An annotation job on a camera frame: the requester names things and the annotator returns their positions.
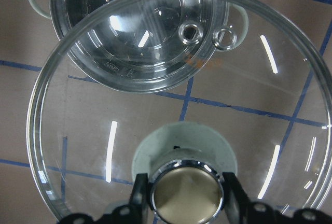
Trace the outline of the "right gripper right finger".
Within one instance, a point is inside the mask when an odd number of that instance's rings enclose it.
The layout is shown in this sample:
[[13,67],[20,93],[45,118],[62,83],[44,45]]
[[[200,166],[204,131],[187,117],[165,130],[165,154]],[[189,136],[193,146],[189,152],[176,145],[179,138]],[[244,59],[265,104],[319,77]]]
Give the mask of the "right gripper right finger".
[[227,219],[229,223],[245,223],[250,200],[233,172],[223,172],[223,179],[224,210]]

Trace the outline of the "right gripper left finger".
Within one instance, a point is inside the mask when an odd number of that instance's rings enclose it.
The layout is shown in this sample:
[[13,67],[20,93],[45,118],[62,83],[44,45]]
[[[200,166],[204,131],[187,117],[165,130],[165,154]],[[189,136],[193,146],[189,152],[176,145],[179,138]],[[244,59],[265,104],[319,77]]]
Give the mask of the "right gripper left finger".
[[136,223],[147,223],[150,203],[150,186],[147,173],[136,175],[129,204],[134,207]]

